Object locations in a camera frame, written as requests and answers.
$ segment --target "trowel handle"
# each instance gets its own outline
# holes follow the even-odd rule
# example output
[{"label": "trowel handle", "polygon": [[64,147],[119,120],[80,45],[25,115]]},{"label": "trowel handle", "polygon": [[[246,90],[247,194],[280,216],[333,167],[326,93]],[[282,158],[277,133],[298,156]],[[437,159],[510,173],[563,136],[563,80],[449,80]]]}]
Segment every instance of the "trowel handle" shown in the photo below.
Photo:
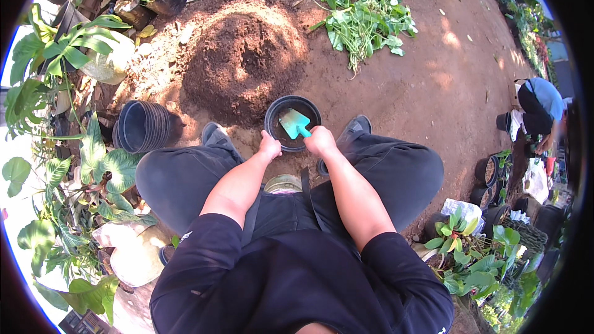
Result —
[{"label": "trowel handle", "polygon": [[311,137],[311,133],[309,132],[309,130],[307,130],[305,127],[302,127],[300,125],[297,126],[297,130],[299,130],[299,133],[303,136],[303,137]]}]

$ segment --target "black pants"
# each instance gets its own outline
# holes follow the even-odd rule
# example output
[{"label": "black pants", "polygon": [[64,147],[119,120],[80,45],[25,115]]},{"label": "black pants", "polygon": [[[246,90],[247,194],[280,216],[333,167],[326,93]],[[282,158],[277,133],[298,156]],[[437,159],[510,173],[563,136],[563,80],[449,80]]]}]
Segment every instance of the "black pants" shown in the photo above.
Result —
[{"label": "black pants", "polygon": [[[443,163],[435,151],[415,143],[363,134],[345,157],[375,188],[397,230],[408,226],[432,201],[443,182]],[[179,235],[200,214],[213,187],[239,158],[217,146],[164,148],[146,154],[136,170],[138,192],[156,215]],[[299,229],[320,229],[311,203],[331,234],[353,245],[336,207],[331,182],[304,193],[260,193],[251,240]]]},{"label": "black pants", "polygon": [[546,112],[534,93],[524,83],[518,91],[518,102],[526,112],[524,127],[529,135],[548,135],[553,127],[553,118]]}]

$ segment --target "black shirt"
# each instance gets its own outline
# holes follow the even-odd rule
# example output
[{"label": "black shirt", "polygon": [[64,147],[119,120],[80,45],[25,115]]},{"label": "black shirt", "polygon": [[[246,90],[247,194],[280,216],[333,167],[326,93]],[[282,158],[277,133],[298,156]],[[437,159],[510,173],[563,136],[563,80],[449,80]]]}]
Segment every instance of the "black shirt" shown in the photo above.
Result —
[{"label": "black shirt", "polygon": [[360,260],[313,229],[243,249],[241,236],[224,215],[192,223],[151,297],[157,333],[294,333],[319,322],[343,334],[438,334],[451,326],[448,290],[397,233],[374,237]]}]

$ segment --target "dirt ground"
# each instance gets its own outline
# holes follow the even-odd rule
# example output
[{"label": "dirt ground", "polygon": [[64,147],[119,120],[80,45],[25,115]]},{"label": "dirt ground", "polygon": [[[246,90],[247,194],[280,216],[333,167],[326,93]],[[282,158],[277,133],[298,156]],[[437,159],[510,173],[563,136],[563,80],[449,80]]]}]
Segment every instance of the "dirt ground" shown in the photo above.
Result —
[{"label": "dirt ground", "polygon": [[[102,100],[116,108],[131,98],[167,105],[187,124],[179,146],[198,145],[204,124],[217,120],[245,158],[257,150],[266,107],[281,95],[313,101],[336,136],[366,114],[375,134],[426,145],[442,157],[442,189],[399,230],[408,240],[420,235],[446,198],[468,200],[479,159],[511,147],[495,117],[511,107],[513,80],[534,72],[495,0],[405,0],[419,29],[417,39],[400,36],[406,55],[377,51],[349,80],[347,53],[332,49],[323,28],[308,30],[324,11],[308,0],[292,7],[295,1],[198,0],[177,18],[157,18],[159,32],[143,39],[151,53],[139,56],[118,88],[104,88]],[[189,41],[179,44],[189,31]],[[284,153],[264,180],[298,176],[306,166],[314,184],[324,181],[307,152]]]}]

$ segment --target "garden trowel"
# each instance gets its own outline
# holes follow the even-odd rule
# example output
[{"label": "garden trowel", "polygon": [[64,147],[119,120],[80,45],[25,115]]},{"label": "garden trowel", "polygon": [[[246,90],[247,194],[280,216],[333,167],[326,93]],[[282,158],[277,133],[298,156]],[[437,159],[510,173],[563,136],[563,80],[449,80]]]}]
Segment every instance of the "garden trowel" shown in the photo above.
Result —
[{"label": "garden trowel", "polygon": [[311,137],[311,133],[305,128],[309,124],[309,118],[297,110],[289,108],[289,111],[282,115],[278,121],[291,139],[295,139],[299,135]]}]

